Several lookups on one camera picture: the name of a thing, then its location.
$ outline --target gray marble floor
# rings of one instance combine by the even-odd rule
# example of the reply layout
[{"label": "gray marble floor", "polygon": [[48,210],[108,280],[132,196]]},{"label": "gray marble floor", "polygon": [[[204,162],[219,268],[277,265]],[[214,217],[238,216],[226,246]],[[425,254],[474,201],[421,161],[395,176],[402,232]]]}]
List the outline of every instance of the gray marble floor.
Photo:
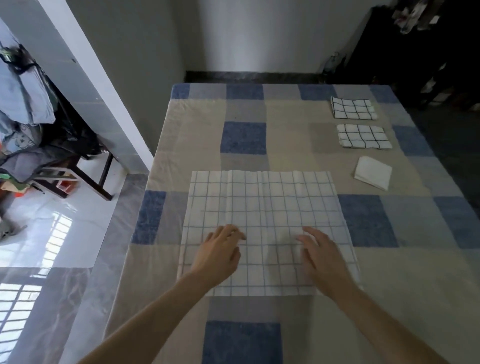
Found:
[{"label": "gray marble floor", "polygon": [[93,268],[0,269],[0,364],[74,364],[103,339],[146,175],[128,175]]}]

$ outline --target gray wall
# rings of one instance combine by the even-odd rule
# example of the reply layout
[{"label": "gray wall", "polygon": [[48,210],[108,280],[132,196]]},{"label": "gray wall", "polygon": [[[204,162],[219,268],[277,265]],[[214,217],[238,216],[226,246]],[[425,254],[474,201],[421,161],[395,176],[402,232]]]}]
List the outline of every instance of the gray wall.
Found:
[{"label": "gray wall", "polygon": [[148,173],[135,148],[37,0],[2,0],[0,17],[130,173]]},{"label": "gray wall", "polygon": [[108,77],[155,153],[171,88],[184,68],[168,0],[67,0]]},{"label": "gray wall", "polygon": [[189,71],[315,73],[392,0],[172,0]]}]

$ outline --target white checkered cloth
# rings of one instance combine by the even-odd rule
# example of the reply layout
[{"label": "white checkered cloth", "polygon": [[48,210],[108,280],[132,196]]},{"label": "white checkered cloth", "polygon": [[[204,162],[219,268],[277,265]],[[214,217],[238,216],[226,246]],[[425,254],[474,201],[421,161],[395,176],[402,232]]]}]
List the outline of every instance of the white checkered cloth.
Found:
[{"label": "white checkered cloth", "polygon": [[370,100],[346,100],[332,97],[331,105],[336,119],[377,120],[378,118]]},{"label": "white checkered cloth", "polygon": [[301,265],[295,237],[315,227],[338,245],[357,283],[360,271],[329,172],[193,172],[180,246],[178,278],[218,225],[246,232],[231,278],[210,296],[317,295]]},{"label": "white checkered cloth", "polygon": [[336,128],[340,145],[344,148],[392,149],[392,143],[379,126],[339,124]]}]

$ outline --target dark baseboard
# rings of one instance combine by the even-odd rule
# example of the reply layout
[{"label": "dark baseboard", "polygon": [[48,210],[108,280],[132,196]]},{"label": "dark baseboard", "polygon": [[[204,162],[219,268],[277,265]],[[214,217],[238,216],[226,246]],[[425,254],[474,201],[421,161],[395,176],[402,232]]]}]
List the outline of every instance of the dark baseboard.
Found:
[{"label": "dark baseboard", "polygon": [[319,73],[198,72],[187,71],[188,84],[322,84]]}]

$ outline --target forearm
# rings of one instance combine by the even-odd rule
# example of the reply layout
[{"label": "forearm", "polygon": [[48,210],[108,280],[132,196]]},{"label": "forearm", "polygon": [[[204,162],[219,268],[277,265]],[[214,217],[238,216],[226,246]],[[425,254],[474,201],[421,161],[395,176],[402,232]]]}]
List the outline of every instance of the forearm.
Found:
[{"label": "forearm", "polygon": [[79,364],[151,364],[185,315],[207,293],[193,274],[129,320]]},{"label": "forearm", "polygon": [[348,289],[336,302],[389,364],[448,364],[361,290]]}]

